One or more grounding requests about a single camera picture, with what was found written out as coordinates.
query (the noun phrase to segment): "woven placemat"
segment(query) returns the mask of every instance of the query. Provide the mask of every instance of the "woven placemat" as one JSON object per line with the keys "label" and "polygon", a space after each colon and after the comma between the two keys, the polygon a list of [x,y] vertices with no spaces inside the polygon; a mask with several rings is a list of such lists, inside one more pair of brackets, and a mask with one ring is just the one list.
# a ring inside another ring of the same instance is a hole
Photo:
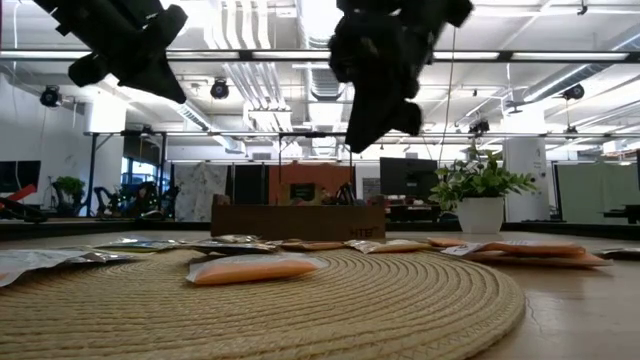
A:
{"label": "woven placemat", "polygon": [[314,253],[290,280],[196,287],[192,251],[26,274],[0,288],[0,359],[465,359],[509,332],[508,276],[436,253]]}

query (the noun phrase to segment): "white flower pot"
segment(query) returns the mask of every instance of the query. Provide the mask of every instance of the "white flower pot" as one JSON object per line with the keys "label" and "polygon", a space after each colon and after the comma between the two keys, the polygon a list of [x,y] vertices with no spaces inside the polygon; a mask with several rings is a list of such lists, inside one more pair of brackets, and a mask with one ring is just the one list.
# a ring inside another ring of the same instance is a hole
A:
{"label": "white flower pot", "polygon": [[504,219],[504,198],[465,198],[456,213],[463,232],[497,234]]}

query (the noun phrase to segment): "cardboard box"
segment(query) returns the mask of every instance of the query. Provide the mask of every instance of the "cardboard box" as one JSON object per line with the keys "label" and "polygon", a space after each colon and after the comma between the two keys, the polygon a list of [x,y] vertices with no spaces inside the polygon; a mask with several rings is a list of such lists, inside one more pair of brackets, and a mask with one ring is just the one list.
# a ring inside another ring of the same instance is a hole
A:
{"label": "cardboard box", "polygon": [[250,234],[265,240],[347,241],[385,238],[381,206],[214,205],[211,235]]}

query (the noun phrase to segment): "ceiling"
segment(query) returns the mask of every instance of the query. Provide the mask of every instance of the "ceiling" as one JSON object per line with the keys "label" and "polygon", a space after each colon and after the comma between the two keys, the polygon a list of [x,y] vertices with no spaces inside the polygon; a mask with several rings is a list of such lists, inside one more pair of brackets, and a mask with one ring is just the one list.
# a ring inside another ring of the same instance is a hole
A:
{"label": "ceiling", "polygon": [[[268,40],[274,48],[297,49],[305,47],[305,37],[300,30],[300,18],[296,16],[296,4],[318,0],[265,0],[268,6]],[[190,16],[187,29],[171,45],[172,49],[208,49],[204,29],[213,17],[209,0],[173,0]],[[227,26],[228,3],[221,1],[222,16]],[[253,15],[253,35],[257,42],[256,6],[254,1],[238,1],[236,31],[242,34],[243,5],[250,3]],[[611,50],[616,38],[621,34],[640,34],[638,16],[640,3],[636,0],[588,0],[589,11],[578,16],[579,0],[473,0],[476,7],[473,15],[455,32],[447,26],[437,44],[439,50],[552,50],[552,51],[595,51]],[[316,11],[318,19],[310,24],[314,29],[322,28],[331,32],[335,18],[334,2],[314,3],[322,7]],[[85,46],[73,35],[61,36],[55,31],[57,23],[39,7],[29,1],[4,1],[2,18],[3,49],[17,48],[65,48],[79,49]],[[124,94],[132,107],[128,122],[149,123],[157,130],[181,131],[184,121],[173,111],[170,104],[153,95],[113,85],[78,88],[66,77],[69,63],[63,62],[21,62],[18,63],[18,77],[30,86],[57,84],[63,95],[77,101],[91,101],[105,92],[118,91]],[[231,80],[230,95],[224,100],[214,100],[209,89],[214,78],[227,74],[220,63],[173,63],[176,77],[191,102],[202,113],[210,116],[220,130],[247,130],[242,120],[245,99]],[[291,109],[291,124],[295,126],[333,125],[334,130],[344,129],[349,117],[349,102],[353,90],[346,94],[333,108],[329,105],[311,110],[310,102],[316,100],[308,92],[308,68],[305,64],[276,63],[275,73],[286,105]],[[478,118],[490,121],[492,130],[499,130],[505,116],[499,99],[508,100],[513,93],[517,96],[528,87],[566,70],[573,65],[562,64],[464,64],[437,63],[424,69],[420,76],[421,91],[416,98],[425,116],[425,131],[441,132],[448,125],[448,131],[457,126],[467,131],[469,122]],[[567,122],[597,118],[614,109],[640,100],[640,82],[635,77],[640,74],[640,65],[615,65],[607,70],[583,80],[586,90],[582,100],[570,101],[547,98],[541,102],[545,108],[547,131],[561,132]],[[451,86],[450,102],[447,102],[448,87]],[[594,124],[588,132],[606,132],[632,124],[640,125],[640,112],[631,111],[624,116],[614,116]]]}

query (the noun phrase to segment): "table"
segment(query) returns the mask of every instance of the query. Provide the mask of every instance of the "table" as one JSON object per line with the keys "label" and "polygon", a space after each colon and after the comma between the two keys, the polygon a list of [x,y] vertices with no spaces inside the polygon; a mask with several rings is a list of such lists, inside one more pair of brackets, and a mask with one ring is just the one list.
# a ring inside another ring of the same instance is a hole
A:
{"label": "table", "polygon": [[[0,242],[0,249],[102,244],[118,236],[202,239],[206,232],[142,231]],[[587,249],[640,247],[640,242],[532,233],[463,235],[389,233],[389,238],[456,237],[467,241],[573,241]],[[617,261],[599,270],[497,267],[512,276],[527,296],[522,324],[474,360],[590,360],[640,358],[640,263]]]}

